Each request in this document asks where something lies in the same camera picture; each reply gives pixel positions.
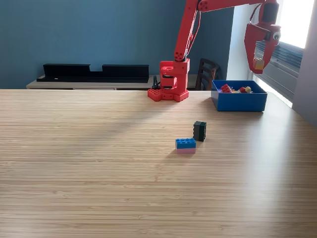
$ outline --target blue plastic bin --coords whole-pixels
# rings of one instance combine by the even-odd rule
[[[253,93],[219,93],[221,87],[228,84],[235,90],[251,87]],[[263,112],[267,92],[254,81],[214,80],[211,86],[211,97],[218,111],[221,112]]]

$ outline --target window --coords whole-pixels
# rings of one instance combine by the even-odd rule
[[[256,77],[255,75],[253,76],[253,80],[261,87],[263,88],[264,91],[268,93],[273,93],[275,96],[277,96],[280,100],[282,100],[287,106],[292,108],[293,103],[287,100],[285,97],[283,97],[282,94],[278,93],[275,89],[267,85],[263,80],[260,78]]]
[[[280,44],[275,48],[263,74],[255,76],[292,102],[314,0],[277,0],[277,2],[280,4],[276,22],[281,26]],[[257,42],[256,57],[263,57],[264,47],[265,41]]]
[[[282,26],[281,42],[305,48],[314,0],[278,0],[277,24]]]

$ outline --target blue wall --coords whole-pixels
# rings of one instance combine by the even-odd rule
[[[6,49],[6,38],[4,34],[5,17],[6,12],[4,9],[4,2],[0,0],[0,87],[2,88],[7,88],[7,81],[5,78],[7,76],[6,61],[8,59],[8,51]]]
[[[160,61],[173,60],[185,5],[185,0],[0,2],[9,22],[1,31],[9,50],[6,71],[0,64],[1,88],[25,88],[43,74],[45,63],[91,63],[91,70],[102,64],[149,64],[150,74],[158,74]],[[226,72],[233,11],[204,15],[190,73],[197,73],[201,57]],[[215,25],[218,18],[225,22]]]

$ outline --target sunlight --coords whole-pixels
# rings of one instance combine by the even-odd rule
[[[280,22],[281,41],[305,48],[314,0],[283,0]]]

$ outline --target pink lego brick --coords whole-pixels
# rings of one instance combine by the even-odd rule
[[[196,148],[177,149],[178,154],[195,154]]]

